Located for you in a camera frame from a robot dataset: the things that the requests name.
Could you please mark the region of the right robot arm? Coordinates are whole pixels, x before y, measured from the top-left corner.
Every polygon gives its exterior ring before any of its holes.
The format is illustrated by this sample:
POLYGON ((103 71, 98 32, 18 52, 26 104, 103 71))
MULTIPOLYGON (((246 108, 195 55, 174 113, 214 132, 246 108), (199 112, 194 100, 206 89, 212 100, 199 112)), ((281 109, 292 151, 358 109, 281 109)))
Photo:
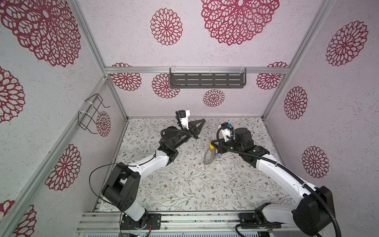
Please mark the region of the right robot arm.
POLYGON ((211 145, 222 154, 231 152, 240 155, 246 163, 273 179, 295 202, 294 206, 264 203, 254 210, 253 220, 241 221, 236 228, 267 228, 287 224, 298 227, 310 237, 318 237, 321 230, 332 224, 335 235, 342 236, 332 192, 325 186, 317 187, 307 182, 276 160, 264 147, 255 145, 247 128, 234 129, 231 124, 223 123, 211 145))

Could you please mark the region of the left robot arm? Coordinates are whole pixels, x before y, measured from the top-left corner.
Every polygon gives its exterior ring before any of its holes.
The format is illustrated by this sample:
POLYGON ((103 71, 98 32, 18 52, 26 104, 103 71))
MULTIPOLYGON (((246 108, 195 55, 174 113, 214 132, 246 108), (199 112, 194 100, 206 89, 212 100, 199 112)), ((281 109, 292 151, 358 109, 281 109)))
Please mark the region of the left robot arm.
POLYGON ((198 139, 205 123, 205 119, 199 119, 180 129, 174 126, 163 129, 159 147, 152 155, 129 165, 115 165, 101 195, 133 222, 145 225, 148 211, 136 200, 140 181, 157 169, 173 163, 179 154, 178 148, 191 138, 198 139))

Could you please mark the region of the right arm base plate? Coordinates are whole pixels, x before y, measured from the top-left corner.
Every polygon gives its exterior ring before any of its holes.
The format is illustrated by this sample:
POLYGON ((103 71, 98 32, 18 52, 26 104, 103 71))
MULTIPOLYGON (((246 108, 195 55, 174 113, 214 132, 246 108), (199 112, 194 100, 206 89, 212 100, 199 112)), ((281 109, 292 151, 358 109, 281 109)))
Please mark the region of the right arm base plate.
POLYGON ((249 229, 249 228, 281 228, 281 223, 278 222, 269 222, 267 221, 262 214, 257 214, 255 212, 245 212, 239 213, 239 222, 241 228, 249 229))

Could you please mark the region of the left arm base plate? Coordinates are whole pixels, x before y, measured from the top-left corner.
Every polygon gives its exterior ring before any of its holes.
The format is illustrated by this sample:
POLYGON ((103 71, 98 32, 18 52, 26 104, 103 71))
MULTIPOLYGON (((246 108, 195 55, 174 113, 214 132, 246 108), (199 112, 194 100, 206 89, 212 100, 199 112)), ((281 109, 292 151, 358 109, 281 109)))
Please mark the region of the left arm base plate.
POLYGON ((147 213, 139 221, 133 220, 124 214, 121 219, 121 230, 159 230, 161 227, 161 214, 147 213))

